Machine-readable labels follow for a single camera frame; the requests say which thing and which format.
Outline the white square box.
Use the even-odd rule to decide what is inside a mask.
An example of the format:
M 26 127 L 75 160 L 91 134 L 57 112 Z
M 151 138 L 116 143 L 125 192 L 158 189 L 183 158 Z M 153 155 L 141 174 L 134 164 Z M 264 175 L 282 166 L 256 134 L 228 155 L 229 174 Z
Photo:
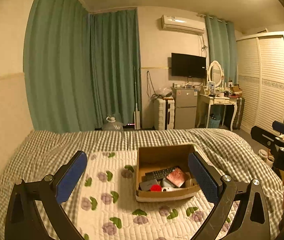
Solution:
M 195 178 L 190 178 L 188 180 L 185 181 L 185 187 L 189 188 L 189 187 L 194 187 L 197 186 L 197 181 L 195 180 Z

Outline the white charger adapter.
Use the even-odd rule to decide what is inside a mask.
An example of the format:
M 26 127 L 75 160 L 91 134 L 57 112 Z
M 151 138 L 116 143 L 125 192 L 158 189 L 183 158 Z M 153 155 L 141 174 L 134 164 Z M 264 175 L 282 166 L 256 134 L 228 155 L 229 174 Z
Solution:
M 175 188 L 176 186 L 173 183 L 171 183 L 171 181 L 169 181 L 168 179 L 163 178 L 162 179 L 162 187 L 172 187 L 172 188 Z

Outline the black remote control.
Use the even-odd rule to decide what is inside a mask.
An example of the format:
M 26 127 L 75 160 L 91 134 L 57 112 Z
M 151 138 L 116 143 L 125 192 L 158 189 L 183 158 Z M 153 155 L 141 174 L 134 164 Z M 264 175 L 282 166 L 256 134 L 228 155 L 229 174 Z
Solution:
M 174 166 L 174 167 L 165 168 L 165 169 L 162 169 L 162 170 L 147 172 L 145 174 L 145 178 L 147 180 L 151 180 L 151 179 L 161 180 L 161 179 L 165 178 L 166 176 L 168 176 L 171 172 L 173 172 L 177 168 L 179 168 L 179 166 Z

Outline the grey case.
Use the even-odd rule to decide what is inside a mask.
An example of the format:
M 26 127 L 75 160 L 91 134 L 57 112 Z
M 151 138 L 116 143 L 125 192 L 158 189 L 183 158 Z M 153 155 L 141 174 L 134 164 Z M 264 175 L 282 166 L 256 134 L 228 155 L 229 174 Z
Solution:
M 158 181 L 156 179 L 143 181 L 139 183 L 139 189 L 141 191 L 150 191 L 151 187 L 153 187 L 154 185 L 158 185 Z

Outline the dark suitcase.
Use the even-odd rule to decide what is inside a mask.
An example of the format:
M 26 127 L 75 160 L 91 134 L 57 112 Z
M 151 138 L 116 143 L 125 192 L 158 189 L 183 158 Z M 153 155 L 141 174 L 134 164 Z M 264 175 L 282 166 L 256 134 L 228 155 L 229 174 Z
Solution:
M 245 99 L 243 97 L 239 97 L 237 99 L 236 115 L 235 115 L 235 118 L 234 118 L 233 124 L 232 124 L 233 129 L 240 129 L 241 128 L 244 106 L 245 106 Z

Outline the grey checkered bed cover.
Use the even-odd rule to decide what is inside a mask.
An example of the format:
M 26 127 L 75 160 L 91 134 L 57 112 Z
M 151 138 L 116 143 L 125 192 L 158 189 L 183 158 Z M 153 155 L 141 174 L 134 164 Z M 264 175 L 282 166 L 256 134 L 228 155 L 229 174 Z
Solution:
M 263 187 L 269 212 L 270 237 L 279 233 L 284 188 L 276 173 L 252 150 L 239 135 L 225 129 L 186 129 L 139 132 L 78 132 L 57 134 L 34 131 L 15 151 L 0 177 L 0 239 L 4 228 L 9 198 L 15 180 L 41 180 L 55 173 L 76 151 L 136 151 L 141 147 L 196 145 L 203 158 L 220 174 L 234 180 L 249 182 L 256 178 Z

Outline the brown cardboard box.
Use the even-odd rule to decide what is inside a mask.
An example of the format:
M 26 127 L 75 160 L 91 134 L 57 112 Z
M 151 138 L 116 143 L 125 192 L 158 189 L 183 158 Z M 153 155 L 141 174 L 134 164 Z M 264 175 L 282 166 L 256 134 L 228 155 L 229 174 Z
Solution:
M 138 202 L 169 202 L 191 198 L 201 188 L 189 166 L 194 145 L 141 147 L 137 155 L 136 191 Z

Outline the white floral quilted mat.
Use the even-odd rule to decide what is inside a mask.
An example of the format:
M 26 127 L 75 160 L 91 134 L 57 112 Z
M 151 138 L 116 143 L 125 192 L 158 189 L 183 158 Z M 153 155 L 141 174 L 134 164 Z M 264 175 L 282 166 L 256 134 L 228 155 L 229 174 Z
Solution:
M 202 191 L 189 199 L 140 203 L 136 151 L 93 152 L 62 208 L 84 239 L 190 239 L 213 209 Z

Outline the red round cap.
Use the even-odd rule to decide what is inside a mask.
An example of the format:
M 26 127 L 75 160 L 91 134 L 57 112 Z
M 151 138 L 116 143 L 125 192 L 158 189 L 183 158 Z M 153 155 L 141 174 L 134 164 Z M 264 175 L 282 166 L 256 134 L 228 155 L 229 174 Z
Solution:
M 150 187 L 150 191 L 151 192 L 161 192 L 162 191 L 162 187 L 158 184 L 154 184 Z

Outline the blue waste basket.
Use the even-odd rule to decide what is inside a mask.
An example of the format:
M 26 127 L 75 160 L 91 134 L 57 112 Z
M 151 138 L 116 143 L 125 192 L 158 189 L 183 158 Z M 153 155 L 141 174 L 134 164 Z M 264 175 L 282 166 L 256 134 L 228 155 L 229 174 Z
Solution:
M 221 122 L 220 114 L 210 114 L 208 128 L 219 128 Z

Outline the white dressing table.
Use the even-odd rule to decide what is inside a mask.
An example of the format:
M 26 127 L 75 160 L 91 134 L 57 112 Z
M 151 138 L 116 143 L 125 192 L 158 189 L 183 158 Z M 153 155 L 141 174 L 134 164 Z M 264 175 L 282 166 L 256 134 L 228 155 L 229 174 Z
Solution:
M 201 124 L 201 119 L 204 116 L 204 111 L 203 111 L 203 105 L 208 106 L 207 110 L 207 119 L 205 121 L 205 128 L 208 128 L 209 126 L 209 117 L 210 117 L 210 112 L 211 112 L 211 107 L 212 106 L 224 106 L 224 112 L 223 112 L 223 119 L 222 119 L 222 125 L 224 125 L 225 121 L 225 116 L 226 116 L 226 106 L 233 106 L 233 115 L 231 118 L 231 123 L 230 123 L 230 130 L 233 131 L 233 122 L 235 120 L 235 116 L 237 113 L 237 98 L 230 98 L 226 96 L 218 97 L 218 96 L 209 96 L 205 94 L 198 94 L 198 103 L 197 103 L 197 112 L 198 112 L 198 121 L 196 124 L 196 127 L 199 128 Z

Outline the white louvered wardrobe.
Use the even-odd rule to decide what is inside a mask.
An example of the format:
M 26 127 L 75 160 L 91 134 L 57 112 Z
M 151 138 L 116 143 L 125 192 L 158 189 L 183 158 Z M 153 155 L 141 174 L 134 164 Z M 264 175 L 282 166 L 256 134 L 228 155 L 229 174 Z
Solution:
M 237 40 L 238 83 L 245 106 L 241 128 L 272 132 L 284 123 L 284 32 L 256 34 Z

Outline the silver small refrigerator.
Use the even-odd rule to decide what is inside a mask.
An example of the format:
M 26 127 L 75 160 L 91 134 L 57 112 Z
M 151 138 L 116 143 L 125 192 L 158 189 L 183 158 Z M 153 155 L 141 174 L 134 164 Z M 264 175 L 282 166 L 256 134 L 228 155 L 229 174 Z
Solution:
M 172 96 L 175 101 L 174 129 L 194 128 L 197 112 L 197 90 L 172 87 Z

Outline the clear water jug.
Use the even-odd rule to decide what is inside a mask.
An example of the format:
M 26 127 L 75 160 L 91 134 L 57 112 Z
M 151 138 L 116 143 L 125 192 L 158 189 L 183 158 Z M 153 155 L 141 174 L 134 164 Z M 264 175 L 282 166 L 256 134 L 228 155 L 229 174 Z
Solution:
M 115 119 L 114 116 L 107 116 L 106 123 L 102 127 L 103 131 L 123 131 L 123 123 Z

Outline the white oval vanity mirror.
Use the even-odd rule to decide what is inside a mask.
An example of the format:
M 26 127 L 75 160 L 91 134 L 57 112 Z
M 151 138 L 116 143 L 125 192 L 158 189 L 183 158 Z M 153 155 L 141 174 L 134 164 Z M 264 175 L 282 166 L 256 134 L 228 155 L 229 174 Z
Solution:
M 215 87 L 220 87 L 224 80 L 224 70 L 216 60 L 212 61 L 207 70 L 207 82 L 214 82 Z

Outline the white suitcase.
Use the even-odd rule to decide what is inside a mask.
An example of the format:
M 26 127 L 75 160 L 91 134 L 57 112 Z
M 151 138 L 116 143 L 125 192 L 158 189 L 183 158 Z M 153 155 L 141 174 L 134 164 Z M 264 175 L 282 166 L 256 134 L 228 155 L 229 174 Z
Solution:
M 175 101 L 173 97 L 157 98 L 153 102 L 154 127 L 156 130 L 174 128 Z

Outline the white flat mop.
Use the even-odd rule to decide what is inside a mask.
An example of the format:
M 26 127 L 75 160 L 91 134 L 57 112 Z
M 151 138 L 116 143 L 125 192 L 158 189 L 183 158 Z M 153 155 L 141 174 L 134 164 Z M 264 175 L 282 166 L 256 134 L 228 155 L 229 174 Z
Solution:
M 137 79 L 136 79 L 136 72 L 134 69 L 134 96 L 135 96 L 135 110 L 134 110 L 134 129 L 135 130 L 140 130 L 141 125 L 140 125 L 140 112 L 138 109 L 138 93 L 137 93 Z

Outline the small teal curtain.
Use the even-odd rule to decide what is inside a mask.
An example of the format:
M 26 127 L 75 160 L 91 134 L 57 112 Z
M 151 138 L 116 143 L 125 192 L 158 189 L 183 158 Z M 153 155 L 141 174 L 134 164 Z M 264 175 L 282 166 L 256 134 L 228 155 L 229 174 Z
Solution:
M 224 81 L 237 83 L 237 43 L 235 26 L 231 21 L 205 16 L 209 40 L 210 61 L 218 61 L 224 70 Z

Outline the large teal curtain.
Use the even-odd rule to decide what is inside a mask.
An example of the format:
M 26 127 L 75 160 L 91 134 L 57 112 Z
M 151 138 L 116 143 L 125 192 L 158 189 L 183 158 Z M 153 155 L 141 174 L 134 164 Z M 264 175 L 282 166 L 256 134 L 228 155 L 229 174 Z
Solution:
M 34 0 L 23 51 L 33 126 L 92 131 L 141 107 L 137 9 L 89 14 L 78 0 Z

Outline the white air conditioner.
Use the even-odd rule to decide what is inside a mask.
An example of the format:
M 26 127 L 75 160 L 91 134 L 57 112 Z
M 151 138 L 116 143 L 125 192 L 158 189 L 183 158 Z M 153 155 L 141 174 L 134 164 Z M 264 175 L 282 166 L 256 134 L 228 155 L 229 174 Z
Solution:
M 161 17 L 162 29 L 181 31 L 202 35 L 205 33 L 205 23 L 187 18 L 166 16 Z

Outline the black wall television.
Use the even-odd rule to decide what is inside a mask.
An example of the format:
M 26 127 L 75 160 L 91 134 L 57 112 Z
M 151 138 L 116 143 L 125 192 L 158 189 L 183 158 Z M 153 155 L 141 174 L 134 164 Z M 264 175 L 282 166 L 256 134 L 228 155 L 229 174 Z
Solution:
M 207 60 L 202 56 L 172 53 L 171 75 L 204 79 L 207 77 Z

